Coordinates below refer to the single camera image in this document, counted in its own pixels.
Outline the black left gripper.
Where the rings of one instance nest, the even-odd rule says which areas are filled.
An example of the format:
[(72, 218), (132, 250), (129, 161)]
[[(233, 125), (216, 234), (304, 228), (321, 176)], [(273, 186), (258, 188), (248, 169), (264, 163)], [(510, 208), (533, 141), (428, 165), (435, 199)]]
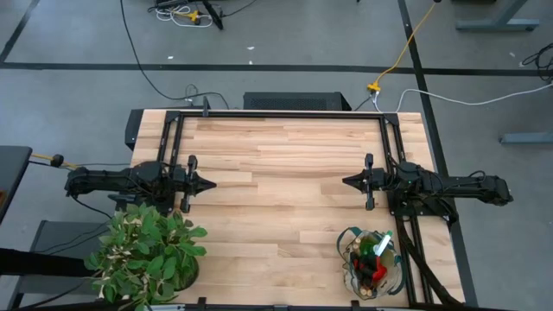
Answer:
[[(198, 166), (198, 160), (195, 155), (190, 155), (188, 157), (188, 163), (186, 167), (183, 167), (180, 164), (176, 164), (173, 169), (173, 180), (175, 181), (176, 191), (183, 192), (183, 197), (180, 203), (180, 210), (183, 213), (189, 213), (190, 203), (189, 197), (194, 191), (194, 174)], [(217, 187), (215, 182), (210, 181), (200, 175), (199, 172), (196, 173), (196, 179), (199, 184), (204, 186), (199, 186), (196, 189), (197, 194), (206, 192)]]

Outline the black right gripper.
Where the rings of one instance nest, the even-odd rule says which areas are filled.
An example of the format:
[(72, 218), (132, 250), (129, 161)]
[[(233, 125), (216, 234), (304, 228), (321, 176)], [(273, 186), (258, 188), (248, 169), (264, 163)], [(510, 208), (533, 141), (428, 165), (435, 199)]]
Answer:
[(373, 191), (380, 190), (385, 186), (385, 170), (383, 168), (374, 168), (373, 154), (368, 153), (365, 156), (365, 169), (362, 169), (356, 175), (344, 177), (342, 182), (359, 190), (361, 193), (365, 193), (365, 209), (371, 211), (375, 207)]

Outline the green spray bottle white nozzle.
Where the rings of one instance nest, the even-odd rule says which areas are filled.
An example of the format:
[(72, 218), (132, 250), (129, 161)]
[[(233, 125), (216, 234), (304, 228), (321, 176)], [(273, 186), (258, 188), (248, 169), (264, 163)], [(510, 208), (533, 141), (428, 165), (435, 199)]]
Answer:
[(362, 231), (359, 235), (359, 254), (362, 257), (393, 257), (396, 255), (392, 243), (392, 231)]

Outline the pruning shears dark handles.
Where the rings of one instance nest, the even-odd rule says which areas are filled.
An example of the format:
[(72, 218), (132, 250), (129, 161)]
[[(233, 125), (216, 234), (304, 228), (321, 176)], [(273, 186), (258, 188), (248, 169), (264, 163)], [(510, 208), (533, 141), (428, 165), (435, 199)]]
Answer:
[(350, 259), (355, 276), (363, 286), (370, 288), (373, 283), (373, 275), (377, 272), (377, 257), (372, 253), (368, 255), (351, 253)]

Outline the green transparent gardening bag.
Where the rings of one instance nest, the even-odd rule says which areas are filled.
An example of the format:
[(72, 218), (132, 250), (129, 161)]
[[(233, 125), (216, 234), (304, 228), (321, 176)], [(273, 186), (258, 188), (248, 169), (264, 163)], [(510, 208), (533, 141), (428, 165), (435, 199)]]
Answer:
[[(341, 268), (345, 287), (358, 298), (366, 301), (359, 292), (359, 288), (363, 285), (355, 276), (353, 263), (350, 259), (350, 254), (354, 253), (352, 248), (353, 240), (358, 238), (362, 231), (367, 230), (362, 230), (357, 226), (347, 227), (336, 239), (336, 250), (343, 261)], [(397, 251), (393, 257), (381, 257), (381, 263), (387, 268), (387, 273), (379, 282), (372, 283), (371, 288), (375, 289), (374, 299), (386, 295), (397, 295), (403, 289), (406, 281), (404, 260)]]

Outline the green potted plant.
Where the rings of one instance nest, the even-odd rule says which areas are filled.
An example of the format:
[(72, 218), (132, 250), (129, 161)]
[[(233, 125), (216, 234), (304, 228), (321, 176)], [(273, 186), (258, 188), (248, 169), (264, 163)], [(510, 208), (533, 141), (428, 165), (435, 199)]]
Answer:
[(127, 205), (115, 213), (99, 237), (99, 249), (84, 260), (92, 287), (109, 303), (141, 310), (173, 301), (200, 273), (207, 254), (198, 238), (207, 230), (180, 212), (161, 215), (154, 206)]

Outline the black computer tower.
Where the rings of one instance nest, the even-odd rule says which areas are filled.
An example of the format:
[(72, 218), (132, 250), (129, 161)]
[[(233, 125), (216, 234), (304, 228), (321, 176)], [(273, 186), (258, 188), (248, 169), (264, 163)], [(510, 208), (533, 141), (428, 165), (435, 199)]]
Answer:
[(246, 92), (245, 110), (351, 111), (340, 92)]

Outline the dark grey cart shelf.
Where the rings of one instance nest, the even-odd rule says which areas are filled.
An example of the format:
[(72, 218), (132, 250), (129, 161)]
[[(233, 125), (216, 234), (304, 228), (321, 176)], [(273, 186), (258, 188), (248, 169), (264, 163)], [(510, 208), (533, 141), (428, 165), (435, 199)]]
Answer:
[[(98, 237), (107, 230), (106, 223), (63, 222), (43, 220), (27, 252), (59, 257), (85, 259), (99, 247)], [(64, 293), (90, 295), (84, 277), (16, 276), (18, 281), (7, 308), (18, 308), (27, 295), (58, 295)]]

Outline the black floor stand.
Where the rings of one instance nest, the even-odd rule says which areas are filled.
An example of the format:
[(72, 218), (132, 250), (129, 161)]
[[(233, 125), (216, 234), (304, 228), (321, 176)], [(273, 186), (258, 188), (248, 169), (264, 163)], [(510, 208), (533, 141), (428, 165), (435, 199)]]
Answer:
[(221, 20), (221, 17), (219, 16), (217, 11), (215, 10), (215, 8), (209, 3), (208, 0), (201, 0), (201, 2), (204, 5), (204, 7), (206, 8), (209, 16), (212, 17), (212, 20), (213, 20), (213, 23), (215, 24), (215, 26), (219, 30), (223, 30), (224, 29), (223, 22)]

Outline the grey desk foot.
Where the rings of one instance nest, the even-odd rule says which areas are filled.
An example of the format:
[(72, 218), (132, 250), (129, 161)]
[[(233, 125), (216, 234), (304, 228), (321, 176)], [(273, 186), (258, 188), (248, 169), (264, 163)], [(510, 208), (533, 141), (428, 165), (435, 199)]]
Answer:
[(553, 143), (553, 132), (505, 133), (499, 139), (501, 144), (547, 144)]

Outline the black side table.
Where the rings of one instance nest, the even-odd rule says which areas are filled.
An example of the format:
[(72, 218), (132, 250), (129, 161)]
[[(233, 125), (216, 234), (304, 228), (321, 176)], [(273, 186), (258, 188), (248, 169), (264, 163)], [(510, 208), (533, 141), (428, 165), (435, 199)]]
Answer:
[(32, 149), (0, 145), (0, 224), (29, 165)]

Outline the grey desk leg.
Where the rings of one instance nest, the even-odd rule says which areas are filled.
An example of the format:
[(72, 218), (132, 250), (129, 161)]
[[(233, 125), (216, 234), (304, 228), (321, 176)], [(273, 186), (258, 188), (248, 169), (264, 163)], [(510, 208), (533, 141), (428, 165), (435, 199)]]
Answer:
[(531, 32), (540, 26), (538, 19), (519, 19), (514, 16), (528, 0), (509, 0), (510, 2), (495, 17), (480, 20), (458, 20), (455, 29), (458, 31), (527, 31)]

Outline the black aluminium table frame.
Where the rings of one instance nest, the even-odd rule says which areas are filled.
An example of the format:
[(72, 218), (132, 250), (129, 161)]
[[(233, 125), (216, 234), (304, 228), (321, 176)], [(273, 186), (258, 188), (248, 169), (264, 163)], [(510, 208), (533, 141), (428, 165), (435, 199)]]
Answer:
[(132, 162), (196, 156), (215, 188), (191, 200), (188, 217), (207, 230), (196, 282), (177, 296), (187, 308), (348, 307), (338, 248), (351, 228), (394, 231), (384, 194), (365, 197), (343, 183), (366, 154), (433, 168), (422, 118), (391, 124), (370, 112), (190, 111), (182, 123), (147, 110)]

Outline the black rig post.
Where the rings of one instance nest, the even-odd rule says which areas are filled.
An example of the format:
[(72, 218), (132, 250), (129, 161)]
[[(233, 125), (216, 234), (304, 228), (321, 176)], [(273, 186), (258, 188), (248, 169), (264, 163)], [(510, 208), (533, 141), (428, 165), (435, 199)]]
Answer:
[(83, 259), (0, 248), (0, 276), (91, 276)]

